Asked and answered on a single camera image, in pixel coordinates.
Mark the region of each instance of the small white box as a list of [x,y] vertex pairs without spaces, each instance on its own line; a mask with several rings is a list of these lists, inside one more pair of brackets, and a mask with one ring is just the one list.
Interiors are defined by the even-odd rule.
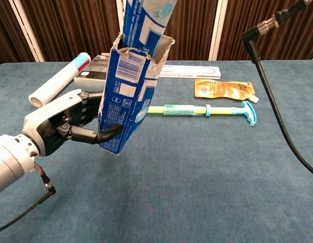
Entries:
[[216,78],[220,79],[219,67],[164,65],[160,77]]
[[106,84],[109,53],[97,55],[75,78],[77,89],[87,92],[103,92]]

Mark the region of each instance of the blue tablecloth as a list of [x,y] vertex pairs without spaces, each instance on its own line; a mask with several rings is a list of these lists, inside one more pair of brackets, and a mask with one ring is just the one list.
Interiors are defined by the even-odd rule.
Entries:
[[[0,65],[0,135],[21,132],[35,110],[28,95],[65,64]],[[57,194],[1,232],[0,242],[313,242],[313,175],[287,146],[255,66],[168,64],[218,66],[220,80],[251,81],[257,124],[244,116],[148,116],[120,156],[68,141],[37,160]],[[313,166],[313,61],[263,66],[289,133]],[[166,103],[241,105],[194,98],[193,79],[160,78],[152,104]],[[0,226],[45,192],[33,172],[0,193]]]

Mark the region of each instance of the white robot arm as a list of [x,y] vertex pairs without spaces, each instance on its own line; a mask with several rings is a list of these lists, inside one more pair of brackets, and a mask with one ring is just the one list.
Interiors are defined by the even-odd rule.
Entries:
[[98,116],[101,97],[102,93],[71,91],[28,114],[20,135],[0,136],[0,192],[33,171],[37,156],[52,154],[68,139],[98,144],[116,136],[121,126],[105,132],[82,128]]

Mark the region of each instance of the metal connector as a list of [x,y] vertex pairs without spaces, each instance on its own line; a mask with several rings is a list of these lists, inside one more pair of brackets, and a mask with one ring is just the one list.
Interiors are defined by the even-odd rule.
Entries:
[[272,18],[270,18],[269,20],[264,20],[263,22],[258,23],[256,27],[258,29],[259,34],[264,35],[268,33],[270,29],[278,28],[279,24],[276,21],[275,16],[273,15]]
[[312,0],[303,0],[306,5],[310,4]]
[[45,187],[46,187],[46,189],[50,189],[53,187],[53,184],[51,182],[45,183]]

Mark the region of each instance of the white roll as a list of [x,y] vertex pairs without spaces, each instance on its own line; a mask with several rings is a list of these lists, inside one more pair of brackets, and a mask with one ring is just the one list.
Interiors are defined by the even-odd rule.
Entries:
[[80,53],[75,59],[28,96],[29,102],[40,108],[54,99],[78,73],[91,61],[88,53]]

